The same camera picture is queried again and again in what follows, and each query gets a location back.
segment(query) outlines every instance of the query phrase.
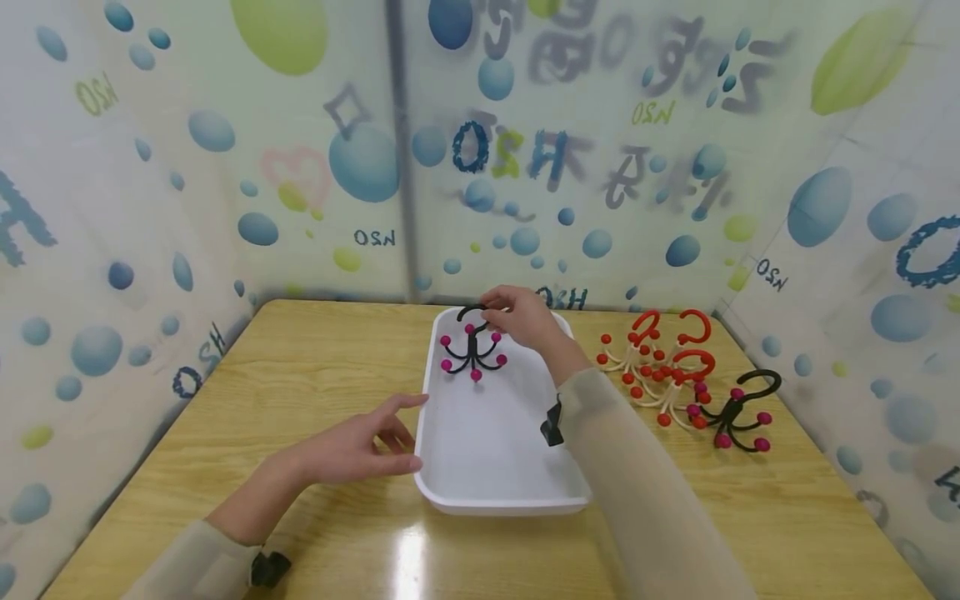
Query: beige sleeve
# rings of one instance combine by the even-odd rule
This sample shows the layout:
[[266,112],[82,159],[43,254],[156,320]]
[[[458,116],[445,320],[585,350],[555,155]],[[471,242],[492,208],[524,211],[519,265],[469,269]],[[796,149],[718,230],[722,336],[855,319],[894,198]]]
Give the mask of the beige sleeve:
[[581,371],[558,391],[561,433],[607,521],[632,597],[756,598],[683,474],[607,376]]
[[187,526],[123,600],[238,600],[260,546],[231,540],[206,521]]

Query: pink heart print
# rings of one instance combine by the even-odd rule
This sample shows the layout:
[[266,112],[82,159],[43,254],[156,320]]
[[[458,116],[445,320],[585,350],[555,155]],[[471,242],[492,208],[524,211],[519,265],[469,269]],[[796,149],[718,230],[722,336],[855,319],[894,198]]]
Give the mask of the pink heart print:
[[313,148],[298,146],[289,152],[269,148],[260,158],[260,171],[274,189],[286,181],[293,183],[310,208],[323,208],[330,192],[330,167],[326,156]]

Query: left hand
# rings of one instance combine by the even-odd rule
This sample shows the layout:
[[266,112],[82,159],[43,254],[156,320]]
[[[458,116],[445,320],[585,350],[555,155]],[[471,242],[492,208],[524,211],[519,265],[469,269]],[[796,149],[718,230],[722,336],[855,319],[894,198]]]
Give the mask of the left hand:
[[[366,415],[354,415],[329,429],[282,450],[297,465],[305,485],[340,484],[371,477],[405,475],[423,467],[411,454],[414,437],[400,422],[401,408],[426,402],[426,394],[393,395]],[[381,453],[379,438],[390,453]]]

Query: white plastic tray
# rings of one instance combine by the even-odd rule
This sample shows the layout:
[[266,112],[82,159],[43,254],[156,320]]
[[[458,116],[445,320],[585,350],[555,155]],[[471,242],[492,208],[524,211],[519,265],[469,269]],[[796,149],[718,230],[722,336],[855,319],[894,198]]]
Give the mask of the white plastic tray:
[[[433,322],[423,391],[430,399],[420,410],[415,453],[423,469],[415,481],[420,492],[449,515],[541,516],[582,510],[590,489],[563,445],[549,447],[540,433],[557,392],[543,360],[534,351],[503,339],[484,362],[495,365],[503,353],[507,364],[483,371],[479,383],[469,368],[456,375],[440,363],[450,358],[440,344],[450,336],[450,349],[466,354],[464,326],[483,323],[480,311],[470,311],[461,323],[462,307],[442,312]],[[570,325],[554,313],[564,332]],[[478,335],[480,351],[490,347],[491,334]]]

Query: wooden table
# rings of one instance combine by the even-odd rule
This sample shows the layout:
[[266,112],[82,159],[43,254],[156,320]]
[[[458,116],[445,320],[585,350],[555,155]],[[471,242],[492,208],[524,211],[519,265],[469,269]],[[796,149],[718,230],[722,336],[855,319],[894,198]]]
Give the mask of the wooden table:
[[[441,310],[268,303],[45,597],[118,598],[182,527],[205,516],[263,457],[370,410],[392,392],[418,392]],[[636,317],[564,316],[589,355],[599,351],[601,333],[622,339]],[[680,332],[676,316],[660,323],[663,339]],[[706,346],[718,359],[711,389],[729,389],[751,368],[720,323]],[[765,428],[773,450],[764,455],[716,450],[707,432],[658,427],[654,410],[638,414],[707,506],[758,595],[929,598],[780,401],[756,404],[774,416]],[[402,418],[416,426],[416,412]],[[420,496],[412,477],[315,487],[280,523],[271,546],[294,563],[273,592],[277,598],[579,600],[614,598],[620,586],[595,507],[561,517],[445,516]]]

